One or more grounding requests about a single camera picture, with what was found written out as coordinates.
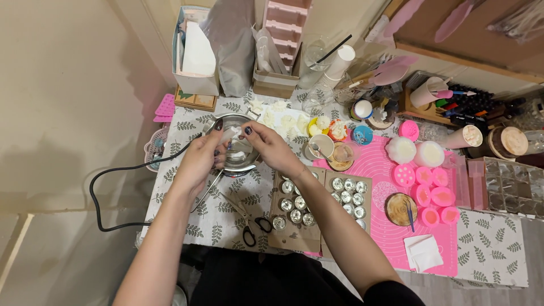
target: hand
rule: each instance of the hand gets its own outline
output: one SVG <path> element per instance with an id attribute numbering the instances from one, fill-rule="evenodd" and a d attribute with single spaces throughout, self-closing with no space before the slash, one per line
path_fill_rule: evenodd
<path id="1" fill-rule="evenodd" d="M 222 169 L 225 164 L 230 142 L 219 144 L 222 128 L 223 120 L 219 119 L 210 134 L 193 140 L 177 168 L 172 187 L 187 192 L 191 200 L 204 188 L 209 171 Z"/>
<path id="2" fill-rule="evenodd" d="M 270 168 L 288 178 L 294 178 L 304 170 L 304 164 L 276 131 L 256 121 L 243 124 L 242 131 L 240 138 L 245 137 Z"/>

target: leaf print tablecloth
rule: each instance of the leaf print tablecloth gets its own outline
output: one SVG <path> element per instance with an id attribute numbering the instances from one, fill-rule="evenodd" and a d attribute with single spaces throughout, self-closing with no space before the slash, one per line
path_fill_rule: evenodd
<path id="1" fill-rule="evenodd" d="M 301 109 L 301 102 L 305 97 L 306 91 L 300 89 L 295 90 L 290 100 L 256 95 L 249 90 L 244 97 L 240 98 L 219 97 L 215 113 L 221 114 L 233 111 L 245 113 L 249 101 L 253 99 L 264 101 L 264 104 L 267 105 L 278 100 L 285 100 L 289 103 L 290 108 Z M 323 113 L 331 119 L 350 119 L 348 109 L 337 103 L 327 106 Z M 176 107 L 168 132 L 168 140 L 165 144 L 165 157 L 179 152 L 182 147 L 194 139 L 202 131 L 204 123 L 210 117 L 209 112 Z M 402 117 L 399 117 L 390 128 L 383 131 L 374 131 L 374 134 L 383 137 L 394 137 L 398 134 L 399 124 L 403 120 Z M 366 124 L 353 122 L 349 124 L 348 128 L 354 129 L 357 125 Z M 306 139 L 306 137 L 296 137 L 288 142 L 288 145 L 303 163 L 311 165 L 312 161 L 304 156 L 301 149 Z M 176 175 L 177 166 L 180 164 L 182 156 L 161 163 L 153 188 L 153 196 L 147 210 L 147 221 L 153 220 L 155 217 Z M 261 163 L 244 177 L 235 179 L 221 178 L 217 185 L 211 189 L 205 202 L 189 216 L 184 243 L 274 254 L 290 252 L 269 247 L 266 233 L 261 232 L 254 224 L 250 226 L 255 233 L 257 244 L 254 247 L 246 246 L 242 239 L 242 230 L 245 227 L 244 220 L 219 194 L 223 192 L 229 195 L 236 192 L 253 219 L 260 216 L 268 217 L 270 214 L 273 172 L 266 164 Z M 213 175 L 208 177 L 205 190 L 214 178 Z M 144 227 L 137 244 L 141 242 L 146 233 L 147 227 Z M 471 286 L 470 283 L 475 284 L 473 285 L 475 287 L 486 286 L 484 283 L 527 286 L 527 268 L 523 246 L 521 245 L 523 236 L 521 223 L 518 219 L 505 219 L 504 217 L 485 213 L 466 211 L 462 214 L 462 220 L 458 224 L 458 237 L 463 240 L 458 241 L 460 247 L 459 274 L 455 279 L 452 278 L 452 281 L 456 282 L 456 284 L 465 287 Z"/>
<path id="2" fill-rule="evenodd" d="M 463 287 L 527 287 L 527 264 L 521 221 L 461 210 L 457 224 L 458 269 L 456 284 Z"/>

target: white box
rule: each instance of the white box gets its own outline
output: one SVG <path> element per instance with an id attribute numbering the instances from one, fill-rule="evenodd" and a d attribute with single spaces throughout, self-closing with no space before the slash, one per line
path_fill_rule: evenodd
<path id="1" fill-rule="evenodd" d="M 183 48 L 183 45 L 181 42 L 178 45 L 178 36 L 181 37 L 182 35 L 182 33 L 180 33 L 180 24 L 183 24 L 184 21 L 186 21 L 184 19 L 183 7 L 180 7 L 176 28 L 174 29 L 174 37 L 172 38 L 172 73 L 174 74 L 177 83 L 180 85 L 180 88 L 186 94 L 219 96 L 219 74 L 217 72 L 217 65 L 215 66 L 215 73 L 211 76 L 185 74 L 184 72 L 181 72 L 183 53 L 181 55 L 178 53 L 178 47 L 180 46 Z"/>

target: dark nail polish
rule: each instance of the dark nail polish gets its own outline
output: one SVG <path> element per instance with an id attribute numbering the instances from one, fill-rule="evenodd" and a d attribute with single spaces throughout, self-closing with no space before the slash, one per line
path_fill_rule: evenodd
<path id="1" fill-rule="evenodd" d="M 223 118 L 220 118 L 219 120 L 215 122 L 215 130 L 221 131 L 222 128 L 223 128 Z"/>

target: yellow cupcake liner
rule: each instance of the yellow cupcake liner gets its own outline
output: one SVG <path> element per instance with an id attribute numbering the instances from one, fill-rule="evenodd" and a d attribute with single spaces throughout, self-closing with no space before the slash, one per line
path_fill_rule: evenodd
<path id="1" fill-rule="evenodd" d="M 312 120 L 310 120 L 310 123 L 308 123 L 308 128 L 307 129 L 308 129 L 308 135 L 310 135 L 310 137 L 314 136 L 314 135 L 312 135 L 310 133 L 310 126 L 312 126 L 312 125 L 314 125 L 316 123 L 317 123 L 317 117 L 313 118 Z M 321 134 L 325 134 L 325 135 L 327 135 L 328 133 L 329 133 L 329 128 L 326 128 L 321 132 Z"/>

